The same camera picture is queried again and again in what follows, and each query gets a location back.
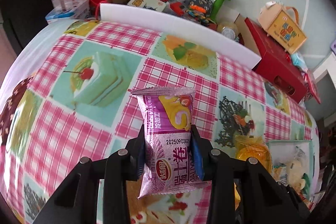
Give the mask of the orange transparent snack packet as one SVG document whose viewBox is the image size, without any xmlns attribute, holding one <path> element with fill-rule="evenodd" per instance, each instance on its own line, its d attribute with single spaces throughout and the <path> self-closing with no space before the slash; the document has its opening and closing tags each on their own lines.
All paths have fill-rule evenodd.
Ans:
<svg viewBox="0 0 336 224">
<path fill-rule="evenodd" d="M 249 157 L 254 157 L 264 168 L 271 173 L 272 172 L 272 158 L 267 147 L 261 136 L 235 136 L 235 159 L 246 161 Z"/>
</svg>

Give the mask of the pink swiss roll packet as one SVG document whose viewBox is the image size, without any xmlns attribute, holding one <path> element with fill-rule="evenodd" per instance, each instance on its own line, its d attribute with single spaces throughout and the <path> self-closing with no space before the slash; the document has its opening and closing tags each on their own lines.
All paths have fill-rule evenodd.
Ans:
<svg viewBox="0 0 336 224">
<path fill-rule="evenodd" d="M 149 87 L 134 90 L 143 117 L 145 168 L 140 197 L 205 188 L 191 152 L 195 89 Z"/>
</svg>

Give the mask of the clear bag yellow puffs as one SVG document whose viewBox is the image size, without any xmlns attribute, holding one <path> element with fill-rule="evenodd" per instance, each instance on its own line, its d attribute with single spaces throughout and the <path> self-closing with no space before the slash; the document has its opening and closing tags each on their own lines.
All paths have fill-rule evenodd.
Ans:
<svg viewBox="0 0 336 224">
<path fill-rule="evenodd" d="M 286 165 L 287 178 L 286 182 L 297 193 L 300 193 L 306 185 L 306 181 L 303 178 L 306 173 L 306 156 L 296 155 L 292 161 Z"/>
</svg>

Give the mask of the white and teal tray box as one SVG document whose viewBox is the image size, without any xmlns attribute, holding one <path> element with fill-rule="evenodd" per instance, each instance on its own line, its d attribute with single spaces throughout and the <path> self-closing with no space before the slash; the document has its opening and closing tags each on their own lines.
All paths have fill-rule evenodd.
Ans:
<svg viewBox="0 0 336 224">
<path fill-rule="evenodd" d="M 267 143 L 272 159 L 271 175 L 275 181 L 292 187 L 309 199 L 315 171 L 311 140 L 271 140 Z"/>
</svg>

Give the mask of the checked cake pattern tablecloth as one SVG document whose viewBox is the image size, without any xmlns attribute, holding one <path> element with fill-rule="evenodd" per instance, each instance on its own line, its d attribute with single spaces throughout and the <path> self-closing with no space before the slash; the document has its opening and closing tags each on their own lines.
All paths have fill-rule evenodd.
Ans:
<svg viewBox="0 0 336 224">
<path fill-rule="evenodd" d="M 87 156 L 100 160 L 150 129 L 156 158 L 173 150 L 166 185 L 197 175 L 186 162 L 185 129 L 232 157 L 258 144 L 296 141 L 305 172 L 295 188 L 313 194 L 319 166 L 311 114 L 280 88 L 227 55 L 167 33 L 115 22 L 65 20 L 39 32 L 1 87 L 1 194 L 32 223 L 62 180 Z"/>
</svg>

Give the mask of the large red gift box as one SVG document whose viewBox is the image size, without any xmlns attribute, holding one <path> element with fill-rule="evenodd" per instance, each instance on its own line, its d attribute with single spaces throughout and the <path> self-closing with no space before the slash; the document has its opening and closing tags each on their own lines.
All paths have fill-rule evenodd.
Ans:
<svg viewBox="0 0 336 224">
<path fill-rule="evenodd" d="M 299 69 L 287 56 L 287 52 L 256 22 L 245 18 L 241 35 L 244 46 L 256 53 L 261 60 L 254 72 L 275 84 L 294 101 L 299 103 L 306 95 L 307 88 Z"/>
</svg>

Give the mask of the yellow children's day box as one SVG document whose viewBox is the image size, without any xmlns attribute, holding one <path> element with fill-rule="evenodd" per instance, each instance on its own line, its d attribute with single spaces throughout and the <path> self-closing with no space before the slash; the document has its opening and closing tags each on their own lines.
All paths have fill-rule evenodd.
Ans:
<svg viewBox="0 0 336 224">
<path fill-rule="evenodd" d="M 267 35 L 276 40 L 289 54 L 297 52 L 307 40 L 299 26 L 298 10 L 294 7 L 269 1 L 262 7 L 257 20 Z"/>
</svg>

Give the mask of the clear acrylic box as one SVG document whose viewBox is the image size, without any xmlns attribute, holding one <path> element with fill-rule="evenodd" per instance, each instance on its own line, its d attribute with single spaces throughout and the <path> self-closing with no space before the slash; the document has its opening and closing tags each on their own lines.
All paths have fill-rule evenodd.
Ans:
<svg viewBox="0 0 336 224">
<path fill-rule="evenodd" d="M 62 19 L 85 19 L 89 17 L 89 0 L 51 0 L 53 10 L 45 17 L 48 24 Z"/>
</svg>

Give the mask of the cardboard box of toys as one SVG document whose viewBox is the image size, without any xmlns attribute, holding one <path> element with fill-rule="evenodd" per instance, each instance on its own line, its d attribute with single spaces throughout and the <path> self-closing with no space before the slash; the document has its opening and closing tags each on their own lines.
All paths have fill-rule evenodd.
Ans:
<svg viewBox="0 0 336 224">
<path fill-rule="evenodd" d="M 211 17 L 214 10 L 215 0 L 110 0 L 101 7 L 101 18 L 197 41 L 205 39 L 208 32 L 204 30 L 208 29 L 244 45 L 239 13 L 225 7 L 224 15 L 216 21 Z"/>
</svg>

